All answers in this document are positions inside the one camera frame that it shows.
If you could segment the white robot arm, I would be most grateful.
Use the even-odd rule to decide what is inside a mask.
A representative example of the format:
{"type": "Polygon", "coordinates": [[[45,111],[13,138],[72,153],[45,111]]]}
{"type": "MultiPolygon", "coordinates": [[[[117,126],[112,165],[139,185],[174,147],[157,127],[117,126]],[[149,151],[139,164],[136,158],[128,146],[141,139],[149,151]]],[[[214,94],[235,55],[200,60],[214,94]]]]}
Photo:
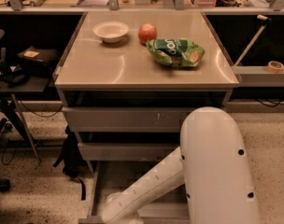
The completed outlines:
{"type": "Polygon", "coordinates": [[[185,118],[180,145],[129,188],[109,196],[105,224],[144,224],[138,210],[183,185],[189,224],[261,224],[247,151],[234,119],[215,107],[185,118]]]}

